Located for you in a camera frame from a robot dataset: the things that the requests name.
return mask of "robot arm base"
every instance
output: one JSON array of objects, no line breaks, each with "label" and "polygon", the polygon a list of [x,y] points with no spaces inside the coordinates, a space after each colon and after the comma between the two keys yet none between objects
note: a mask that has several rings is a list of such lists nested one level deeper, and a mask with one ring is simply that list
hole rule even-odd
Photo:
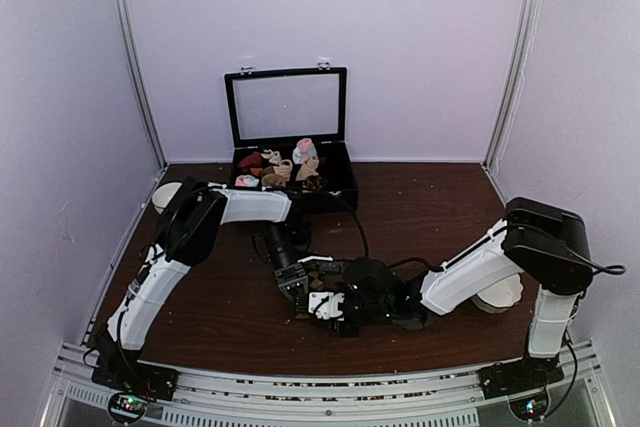
[{"label": "robot arm base", "polygon": [[535,390],[564,379],[558,357],[533,359],[525,356],[504,364],[493,364],[478,371],[485,399]]},{"label": "robot arm base", "polygon": [[115,340],[106,328],[96,335],[96,348],[100,352],[91,381],[111,389],[130,392],[140,398],[173,400],[178,383],[178,371],[138,362],[140,351],[124,350],[127,365]]}]

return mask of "metal frame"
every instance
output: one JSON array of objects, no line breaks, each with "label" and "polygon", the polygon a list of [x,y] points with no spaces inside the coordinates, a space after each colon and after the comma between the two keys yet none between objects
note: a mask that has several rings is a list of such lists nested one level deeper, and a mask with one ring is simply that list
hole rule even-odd
[{"label": "metal frame", "polygon": [[498,182],[496,181],[495,177],[489,171],[489,169],[487,168],[486,165],[482,165],[482,171],[487,176],[487,179],[489,179],[489,183],[491,184],[491,187],[493,187],[493,190],[496,192],[496,195],[500,199],[500,202],[502,203],[502,206],[504,207],[505,205],[507,205],[507,198],[502,193],[502,190],[500,189],[500,186],[498,185]]},{"label": "metal frame", "polygon": [[509,67],[509,74],[507,76],[507,83],[502,96],[496,125],[489,143],[489,149],[483,163],[483,166],[490,174],[495,172],[500,149],[503,147],[509,131],[509,121],[513,117],[513,112],[517,104],[518,92],[522,82],[522,68],[529,50],[529,44],[532,40],[532,32],[535,26],[539,1],[540,0],[522,0],[520,21],[513,48],[511,66]]},{"label": "metal frame", "polygon": [[[58,425],[65,399],[103,408],[114,393],[91,382],[83,363],[86,348],[63,344],[38,425]],[[590,401],[603,427],[615,427],[601,381],[601,368],[590,341],[575,346],[578,378],[590,386]],[[89,364],[95,353],[87,356]],[[566,385],[573,359],[564,349],[560,363]],[[173,367],[180,373],[172,402],[158,402],[147,420],[170,426],[477,426],[477,409],[506,402],[485,400],[477,370],[483,367],[345,377],[293,377],[232,374]]]},{"label": "metal frame", "polygon": [[142,79],[142,71],[140,69],[140,62],[138,60],[138,54],[136,46],[133,41],[133,30],[131,28],[131,19],[129,16],[129,8],[127,6],[127,0],[114,0],[116,4],[116,11],[118,13],[118,20],[120,23],[120,32],[122,34],[122,41],[124,42],[125,53],[127,56],[127,65],[129,67],[129,74],[131,76],[131,83],[135,91],[138,108],[142,116],[142,122],[151,143],[153,154],[155,156],[156,163],[159,169],[167,166],[167,162],[162,151],[162,145],[158,138],[158,131],[151,115],[151,109],[149,108],[149,99],[147,98],[147,91],[144,87]]}]

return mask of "open box lid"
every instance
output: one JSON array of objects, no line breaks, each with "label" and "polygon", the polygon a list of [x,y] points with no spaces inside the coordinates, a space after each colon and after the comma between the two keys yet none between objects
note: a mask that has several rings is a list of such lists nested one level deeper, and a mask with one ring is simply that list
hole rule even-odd
[{"label": "open box lid", "polygon": [[238,147],[344,141],[347,69],[286,69],[224,76]]}]

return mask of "white bowl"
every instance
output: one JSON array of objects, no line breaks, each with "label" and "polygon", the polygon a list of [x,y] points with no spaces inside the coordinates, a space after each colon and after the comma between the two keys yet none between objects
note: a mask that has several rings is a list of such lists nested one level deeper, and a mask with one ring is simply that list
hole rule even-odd
[{"label": "white bowl", "polygon": [[169,202],[181,185],[182,182],[169,182],[168,184],[161,185],[156,189],[153,193],[153,197],[151,197],[151,203],[156,209],[156,212],[161,214],[164,211],[165,207],[169,205]]},{"label": "white bowl", "polygon": [[490,314],[500,314],[520,302],[523,290],[520,275],[516,274],[479,292],[471,298],[471,301],[480,310]]}]

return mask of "wooden table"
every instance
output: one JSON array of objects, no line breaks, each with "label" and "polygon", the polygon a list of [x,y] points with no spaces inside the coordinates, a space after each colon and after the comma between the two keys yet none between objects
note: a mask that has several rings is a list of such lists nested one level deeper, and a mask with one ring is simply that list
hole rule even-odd
[{"label": "wooden table", "polygon": [[[502,215],[478,165],[355,164],[354,170],[371,257],[385,262],[421,256],[440,263]],[[226,182],[228,172],[222,164],[173,165],[163,182],[187,175]],[[122,300],[140,267],[138,252],[153,240],[157,217],[147,208],[96,325]],[[272,268],[251,247],[251,233],[260,231],[258,224],[220,228],[213,254],[192,269],[158,315],[142,359],[252,374],[348,375],[439,369],[522,354],[537,289],[528,277],[523,301],[504,314],[486,314],[467,301],[422,331],[376,325],[363,327],[358,338],[339,338],[319,322],[291,319],[291,304],[276,288]],[[361,253],[349,214],[316,216],[313,232],[315,251],[339,257]]]}]

